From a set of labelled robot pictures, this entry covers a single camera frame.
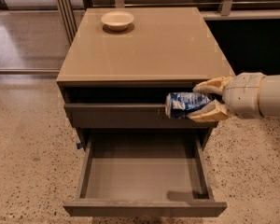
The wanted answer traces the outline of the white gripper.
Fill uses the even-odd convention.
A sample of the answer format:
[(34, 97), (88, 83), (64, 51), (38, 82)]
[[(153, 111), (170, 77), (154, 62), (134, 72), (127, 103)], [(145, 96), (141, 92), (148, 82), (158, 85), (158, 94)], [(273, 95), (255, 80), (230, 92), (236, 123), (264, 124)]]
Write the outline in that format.
[(262, 73), (241, 73), (236, 77), (216, 77), (197, 84), (194, 92), (223, 95), (225, 105), (214, 100), (187, 117), (195, 122), (213, 122), (227, 119), (231, 112), (239, 119), (261, 118), (259, 89), (264, 78)]

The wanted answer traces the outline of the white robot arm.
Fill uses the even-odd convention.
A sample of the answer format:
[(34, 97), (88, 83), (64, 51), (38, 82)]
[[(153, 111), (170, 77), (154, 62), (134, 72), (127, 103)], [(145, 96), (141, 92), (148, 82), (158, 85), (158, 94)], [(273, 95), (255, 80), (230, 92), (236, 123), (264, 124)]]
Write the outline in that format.
[(280, 75), (242, 73), (217, 77), (197, 84), (194, 92), (217, 94), (223, 102), (213, 101), (201, 110), (188, 114), (195, 122), (239, 119), (280, 118)]

